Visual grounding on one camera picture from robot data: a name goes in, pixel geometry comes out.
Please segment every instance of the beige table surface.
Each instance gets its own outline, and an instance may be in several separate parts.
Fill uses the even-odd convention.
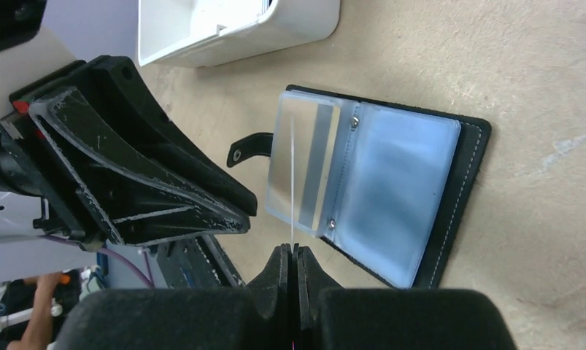
[[[142,74],[223,168],[231,142],[274,130],[291,83],[490,121],[442,287],[488,295],[521,349],[586,349],[586,0],[343,0],[321,42]],[[264,211],[268,167],[254,158],[228,170],[260,202],[248,234],[219,237],[246,281],[290,241]],[[381,286],[322,242],[296,240],[344,286]]]

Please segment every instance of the white container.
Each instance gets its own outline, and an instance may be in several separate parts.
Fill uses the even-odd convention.
[[[216,66],[321,40],[340,0],[139,0],[138,63]]]

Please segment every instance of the white stitching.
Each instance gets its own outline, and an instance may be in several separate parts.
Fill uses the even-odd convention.
[[[460,192],[458,193],[458,198],[456,198],[456,204],[454,205],[454,210],[452,211],[452,217],[450,218],[450,224],[447,226],[447,231],[445,232],[445,238],[443,238],[443,245],[441,246],[441,250],[439,251],[439,257],[436,258],[436,265],[434,266],[434,271],[432,272],[432,277],[430,278],[430,283],[428,284],[428,288],[432,287],[432,282],[434,281],[434,276],[436,275],[436,269],[439,268],[439,262],[441,261],[441,256],[443,255],[443,249],[445,248],[445,244],[447,243],[447,237],[450,236],[450,231],[452,229],[452,223],[454,222],[454,216],[456,215],[456,209],[458,209],[458,204],[460,203],[460,196],[463,194],[466,180],[469,177],[469,172],[471,171],[471,165],[473,164],[473,159],[475,158],[475,154],[477,153],[477,147],[479,146],[480,140],[482,140],[482,129],[479,126],[469,124],[467,122],[465,122],[464,124],[476,127],[477,130],[479,131],[479,134],[477,135],[477,143],[475,144],[475,148],[473,148],[473,155],[471,156],[471,160],[469,161],[469,167],[467,168],[465,178],[463,179],[463,185],[462,185],[462,187],[460,187]]]

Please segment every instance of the person's arm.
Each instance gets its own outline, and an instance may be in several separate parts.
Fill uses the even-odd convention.
[[[52,298],[62,273],[51,273],[37,279],[33,314],[20,341],[12,341],[8,350],[46,349],[52,340]]]

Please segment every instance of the person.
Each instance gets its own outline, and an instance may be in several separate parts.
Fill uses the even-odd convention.
[[[0,349],[40,350],[47,348],[62,325],[62,320],[53,319],[50,312],[54,291],[62,276],[61,272],[49,273],[13,281],[8,286],[1,301],[6,303],[6,314],[31,307],[33,312],[28,324],[24,322],[11,326],[0,334]]]

